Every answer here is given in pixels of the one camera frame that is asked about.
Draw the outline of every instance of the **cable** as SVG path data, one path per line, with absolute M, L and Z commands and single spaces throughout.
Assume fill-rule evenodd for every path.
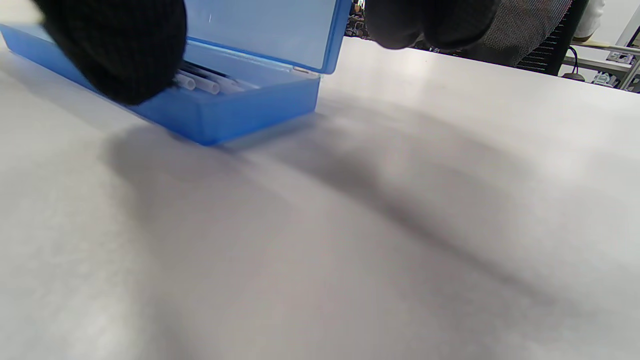
M 573 53 L 573 71 L 572 73 L 577 74 L 578 73 L 578 52 L 573 48 L 573 46 L 569 47 L 569 50 L 571 50 L 571 52 Z

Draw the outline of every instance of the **wall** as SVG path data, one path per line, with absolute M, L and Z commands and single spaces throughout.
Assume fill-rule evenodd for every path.
M 596 30 L 591 37 L 594 41 L 615 44 L 627 26 L 627 23 L 633 16 L 636 9 L 640 6 L 640 0 L 606 0 L 604 14 L 602 15 L 600 28 Z M 608 51 L 596 49 L 586 49 L 584 47 L 576 47 L 580 58 L 590 60 L 605 60 L 609 55 Z M 570 72 L 571 67 L 563 66 L 560 75 Z M 595 71 L 581 70 L 580 73 L 591 81 L 596 74 Z

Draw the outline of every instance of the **black knit glove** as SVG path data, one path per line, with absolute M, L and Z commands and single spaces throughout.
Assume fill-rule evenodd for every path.
M 44 28 L 106 97 L 140 104 L 173 85 L 186 45 L 183 0 L 34 0 Z
M 387 49 L 429 45 L 461 49 L 482 39 L 500 0 L 367 0 L 365 21 L 373 39 Z

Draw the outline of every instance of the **mesh chair back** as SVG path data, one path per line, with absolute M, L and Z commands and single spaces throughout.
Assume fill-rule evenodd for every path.
M 522 58 L 516 67 L 547 75 L 558 75 L 588 2 L 589 0 L 573 0 L 560 24 L 540 46 Z

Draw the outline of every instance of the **office chair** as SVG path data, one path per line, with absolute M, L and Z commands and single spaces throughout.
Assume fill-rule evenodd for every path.
M 558 75 L 573 34 L 589 0 L 573 0 L 564 17 L 537 48 L 522 58 L 515 67 L 547 75 Z
M 454 56 L 556 76 L 589 0 L 502 0 L 483 40 Z

